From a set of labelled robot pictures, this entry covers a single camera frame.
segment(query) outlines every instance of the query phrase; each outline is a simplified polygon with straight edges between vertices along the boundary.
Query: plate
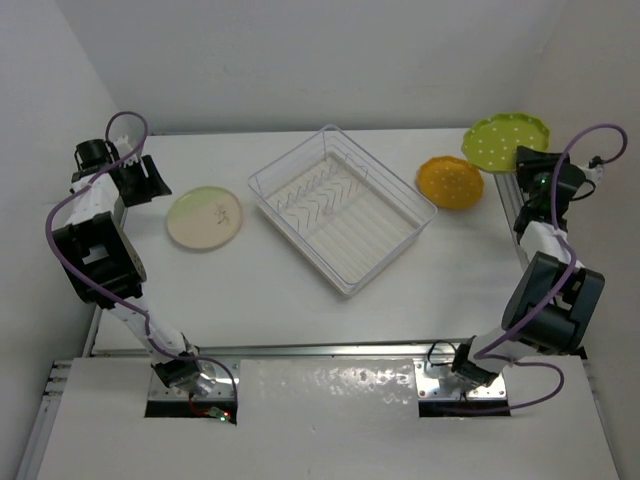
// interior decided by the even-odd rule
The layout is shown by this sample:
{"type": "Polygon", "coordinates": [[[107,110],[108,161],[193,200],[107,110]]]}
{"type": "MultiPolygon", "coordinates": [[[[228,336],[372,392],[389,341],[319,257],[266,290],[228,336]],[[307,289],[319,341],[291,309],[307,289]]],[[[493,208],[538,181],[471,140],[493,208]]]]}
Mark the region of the plate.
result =
{"type": "Polygon", "coordinates": [[[435,157],[416,175],[418,190],[438,207],[462,210],[475,205],[484,191],[476,167],[455,157],[435,157]]]}
{"type": "Polygon", "coordinates": [[[472,165],[489,173],[516,169],[516,147],[546,152],[551,133],[537,117],[526,113],[498,113],[480,120],[465,134],[462,152],[472,165]]]}
{"type": "Polygon", "coordinates": [[[236,196],[221,187],[193,189],[171,205],[167,231],[173,240],[194,250],[224,245],[242,225],[242,207],[236,196]]]}

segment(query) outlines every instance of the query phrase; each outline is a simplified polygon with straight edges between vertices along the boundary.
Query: dish rack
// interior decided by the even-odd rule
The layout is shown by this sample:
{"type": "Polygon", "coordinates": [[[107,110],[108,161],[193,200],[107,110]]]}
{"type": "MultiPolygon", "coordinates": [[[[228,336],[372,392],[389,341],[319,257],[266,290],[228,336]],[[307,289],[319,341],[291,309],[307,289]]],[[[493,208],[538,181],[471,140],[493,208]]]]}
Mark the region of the dish rack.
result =
{"type": "Polygon", "coordinates": [[[327,125],[249,177],[258,206],[344,295],[404,251],[437,208],[327,125]]]}

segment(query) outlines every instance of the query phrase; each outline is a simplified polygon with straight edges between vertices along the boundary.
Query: yellow plate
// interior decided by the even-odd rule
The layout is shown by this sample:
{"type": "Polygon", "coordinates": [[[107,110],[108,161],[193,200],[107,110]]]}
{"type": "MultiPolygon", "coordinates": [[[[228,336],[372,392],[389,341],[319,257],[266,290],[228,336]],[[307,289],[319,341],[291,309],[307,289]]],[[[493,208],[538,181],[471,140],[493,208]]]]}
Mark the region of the yellow plate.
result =
{"type": "Polygon", "coordinates": [[[438,207],[462,210],[482,198],[484,180],[477,168],[455,157],[435,157],[418,170],[416,184],[438,207]]]}
{"type": "Polygon", "coordinates": [[[180,245],[210,250],[224,245],[242,225],[236,196],[220,187],[199,187],[177,199],[167,213],[167,230],[180,245]]]}

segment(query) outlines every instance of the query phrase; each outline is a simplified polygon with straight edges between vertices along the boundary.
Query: white panel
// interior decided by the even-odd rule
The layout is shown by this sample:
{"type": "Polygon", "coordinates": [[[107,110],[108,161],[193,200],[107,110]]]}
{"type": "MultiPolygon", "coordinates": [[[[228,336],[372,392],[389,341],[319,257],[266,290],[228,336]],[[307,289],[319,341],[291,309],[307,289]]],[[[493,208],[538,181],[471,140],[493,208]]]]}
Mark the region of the white panel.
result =
{"type": "Polygon", "coordinates": [[[72,155],[115,105],[58,8],[0,2],[0,478],[13,479],[54,358],[80,352],[89,320],[44,238],[72,155]]]}
{"type": "MultiPolygon", "coordinates": [[[[547,120],[559,151],[583,128],[616,122],[629,149],[605,168],[588,200],[571,206],[569,239],[606,285],[585,340],[621,476],[640,478],[640,9],[637,0],[573,0],[548,45],[523,108],[547,120]]],[[[572,160],[618,151],[615,132],[584,138],[572,160]]]]}
{"type": "Polygon", "coordinates": [[[57,1],[156,131],[468,125],[517,105],[564,4],[57,1]]]}
{"type": "MultiPolygon", "coordinates": [[[[418,418],[410,363],[247,361],[238,427],[143,418],[144,359],[82,359],[39,480],[91,478],[614,480],[579,358],[548,403],[514,417],[418,418]]],[[[513,402],[552,390],[554,372],[509,369],[513,402]]]]}

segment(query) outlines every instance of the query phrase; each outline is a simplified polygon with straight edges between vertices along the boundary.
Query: cable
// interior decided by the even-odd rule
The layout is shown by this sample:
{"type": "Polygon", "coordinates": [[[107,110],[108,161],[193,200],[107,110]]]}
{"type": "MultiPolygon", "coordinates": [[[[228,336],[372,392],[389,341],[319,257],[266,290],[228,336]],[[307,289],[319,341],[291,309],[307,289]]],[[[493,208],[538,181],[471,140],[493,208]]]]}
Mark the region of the cable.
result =
{"type": "MultiPolygon", "coordinates": [[[[574,145],[580,140],[582,139],[582,137],[584,137],[585,135],[588,135],[589,133],[595,131],[595,130],[600,130],[600,129],[613,129],[616,130],[618,133],[620,133],[621,137],[622,137],[622,146],[620,147],[620,150],[618,151],[618,153],[616,155],[614,155],[612,158],[610,158],[609,160],[602,160],[601,163],[602,164],[607,164],[607,163],[611,163],[615,160],[617,160],[618,158],[620,158],[625,150],[627,149],[627,143],[628,143],[628,137],[627,137],[627,133],[624,131],[624,129],[618,125],[615,125],[613,123],[600,123],[600,124],[596,124],[593,125],[589,128],[586,128],[584,130],[582,130],[581,132],[579,132],[575,137],[573,137],[573,139],[571,139],[571,141],[567,144],[567,146],[565,147],[565,149],[563,150],[562,154],[560,155],[560,158],[558,158],[558,161],[556,163],[555,168],[553,169],[553,176],[551,177],[551,224],[553,225],[553,228],[555,230],[560,230],[559,225],[558,225],[558,211],[556,208],[557,205],[557,196],[558,196],[558,179],[560,177],[560,170],[562,168],[562,164],[565,161],[565,159],[567,158],[567,156],[569,155],[569,152],[571,151],[571,149],[574,147],[574,145]]],[[[512,410],[517,410],[517,409],[521,409],[521,408],[526,408],[526,407],[531,407],[533,405],[537,405],[540,404],[542,402],[546,402],[547,400],[550,400],[551,398],[555,397],[558,393],[560,393],[560,391],[562,390],[562,388],[564,387],[564,373],[562,372],[562,370],[556,366],[553,365],[552,363],[548,363],[548,362],[511,362],[511,359],[502,355],[489,355],[489,352],[491,352],[492,350],[494,350],[496,347],[502,345],[503,343],[512,340],[517,333],[522,330],[530,321],[532,321],[549,303],[551,303],[555,297],[558,295],[558,293],[560,292],[560,290],[562,290],[562,287],[564,287],[564,284],[567,282],[567,280],[569,279],[569,277],[571,276],[571,274],[573,273],[575,267],[576,267],[576,262],[578,260],[578,256],[575,252],[575,250],[573,248],[571,248],[571,246],[567,243],[567,241],[561,237],[561,236],[557,236],[556,237],[558,239],[558,242],[560,243],[560,245],[569,253],[570,256],[570,260],[569,260],[569,264],[567,265],[567,268],[565,269],[565,271],[562,273],[562,275],[560,276],[560,278],[558,279],[558,281],[555,283],[555,285],[549,290],[549,292],[547,293],[547,295],[540,300],[540,302],[538,302],[538,304],[533,307],[532,309],[529,310],[529,312],[522,317],[521,320],[519,320],[513,327],[511,327],[509,330],[507,330],[503,335],[501,335],[499,338],[497,338],[496,340],[494,340],[493,342],[491,342],[489,345],[487,345],[486,347],[478,350],[476,352],[476,354],[474,355],[474,358],[477,360],[484,360],[484,359],[496,359],[496,360],[503,360],[509,363],[513,363],[514,365],[518,365],[521,367],[544,367],[544,368],[550,368],[552,370],[555,370],[558,375],[560,376],[560,381],[558,382],[558,386],[555,388],[555,390],[553,390],[551,393],[540,397],[536,400],[531,400],[528,402],[524,402],[524,403],[520,403],[517,405],[513,405],[513,406],[506,406],[506,407],[497,407],[497,408],[491,408],[491,409],[487,409],[487,410],[478,410],[478,411],[474,411],[474,410],[460,410],[460,409],[443,409],[446,410],[448,412],[451,413],[464,413],[464,414],[474,414],[474,415],[493,415],[495,413],[502,413],[502,412],[510,412],[512,410]]]]}
{"type": "Polygon", "coordinates": [[[433,354],[433,350],[436,348],[436,345],[438,345],[439,343],[444,343],[449,345],[451,348],[453,348],[453,354],[455,356],[455,354],[458,352],[458,349],[456,348],[456,346],[451,343],[451,342],[447,342],[446,340],[435,340],[432,344],[431,344],[431,348],[429,348],[429,350],[427,351],[427,363],[429,365],[431,365],[432,367],[446,367],[449,365],[452,365],[453,362],[442,362],[442,363],[433,363],[431,361],[431,355],[433,354]]]}
{"type": "MultiPolygon", "coordinates": [[[[503,357],[501,355],[490,355],[487,358],[495,358],[499,360],[509,361],[507,357],[503,357]]],[[[528,402],[519,403],[513,406],[486,408],[484,410],[470,410],[470,409],[467,410],[467,409],[461,409],[461,408],[442,408],[442,410],[447,413],[455,413],[455,414],[463,414],[463,415],[495,415],[496,413],[510,412],[511,410],[518,410],[521,408],[527,408],[527,407],[533,407],[534,405],[539,405],[540,403],[546,402],[547,400],[550,400],[553,397],[555,397],[558,393],[560,393],[560,390],[564,388],[564,382],[565,382],[564,372],[557,365],[554,365],[548,362],[514,362],[514,365],[517,365],[519,367],[544,367],[544,368],[550,368],[552,370],[555,370],[558,373],[558,376],[560,377],[560,379],[558,380],[558,385],[551,393],[548,393],[543,397],[537,398],[535,400],[530,400],[528,402]]]]}
{"type": "Polygon", "coordinates": [[[111,127],[113,126],[113,123],[116,121],[116,119],[118,119],[118,118],[120,118],[122,116],[136,117],[137,119],[139,119],[142,122],[143,132],[142,132],[142,137],[141,137],[140,141],[138,142],[138,144],[129,153],[124,155],[120,160],[117,160],[117,161],[115,161],[113,163],[107,164],[104,167],[102,167],[95,175],[93,175],[89,179],[89,182],[87,183],[87,185],[85,185],[84,187],[82,187],[78,191],[72,193],[67,198],[65,198],[60,203],[58,203],[55,207],[53,207],[53,209],[51,209],[51,211],[49,212],[49,215],[47,215],[47,220],[45,222],[45,235],[46,235],[46,238],[47,238],[47,243],[49,244],[49,248],[51,249],[51,251],[53,252],[55,257],[60,261],[62,266],[69,273],[71,273],[74,277],[76,277],[78,280],[80,280],[82,283],[84,283],[88,287],[92,288],[93,290],[98,292],[100,295],[108,298],[112,302],[118,303],[118,304],[122,305],[123,307],[126,307],[129,310],[132,310],[132,311],[142,315],[144,317],[144,329],[145,329],[145,333],[146,333],[146,335],[148,337],[149,344],[158,353],[160,353],[161,355],[164,355],[164,356],[166,356],[168,358],[171,358],[173,360],[180,360],[180,361],[183,361],[183,362],[189,362],[189,361],[191,361],[191,362],[195,362],[195,361],[210,362],[210,363],[213,363],[214,365],[219,366],[227,374],[227,376],[231,380],[231,387],[233,389],[233,396],[234,396],[234,398],[236,399],[236,402],[237,402],[237,400],[238,400],[238,387],[236,385],[236,380],[235,380],[233,374],[231,373],[231,370],[229,370],[225,365],[223,365],[218,360],[216,360],[214,358],[211,358],[211,357],[206,357],[206,356],[201,356],[201,355],[196,355],[196,356],[191,356],[191,357],[179,357],[177,355],[173,355],[172,353],[167,352],[166,350],[164,350],[162,347],[160,347],[155,342],[155,340],[153,338],[151,338],[151,317],[149,316],[149,313],[147,311],[142,310],[141,308],[137,307],[136,305],[134,305],[134,304],[132,304],[130,302],[127,302],[125,299],[120,298],[119,296],[115,295],[111,291],[109,291],[106,288],[104,288],[99,283],[96,283],[91,278],[87,277],[78,268],[76,268],[69,260],[67,260],[67,258],[62,254],[62,252],[60,251],[60,249],[56,245],[55,239],[53,237],[53,221],[54,221],[56,215],[58,214],[58,212],[60,212],[60,210],[62,210],[66,205],[71,203],[76,198],[78,198],[78,197],[84,195],[85,193],[87,193],[91,189],[91,187],[93,186],[95,181],[98,178],[100,178],[102,175],[104,175],[105,173],[110,172],[114,168],[118,168],[124,162],[126,162],[127,160],[132,158],[134,155],[137,155],[138,153],[142,152],[142,150],[144,148],[144,142],[147,140],[147,137],[149,136],[149,124],[147,123],[146,119],[142,115],[140,115],[139,113],[136,113],[136,112],[123,111],[123,112],[118,112],[113,117],[111,117],[111,119],[107,123],[107,127],[105,129],[105,134],[104,134],[105,135],[105,140],[107,140],[107,141],[109,140],[109,134],[111,133],[111,127]]]}
{"type": "Polygon", "coordinates": [[[569,200],[570,202],[579,202],[580,200],[589,198],[591,195],[593,195],[596,192],[596,184],[593,181],[587,178],[585,179],[584,183],[588,183],[589,185],[591,185],[591,190],[589,190],[584,195],[580,195],[579,197],[572,198],[571,200],[569,200]]]}
{"type": "Polygon", "coordinates": [[[198,410],[196,408],[196,406],[193,403],[193,394],[189,395],[189,409],[191,410],[191,413],[193,413],[194,415],[197,415],[198,417],[209,416],[209,410],[198,410]]]}

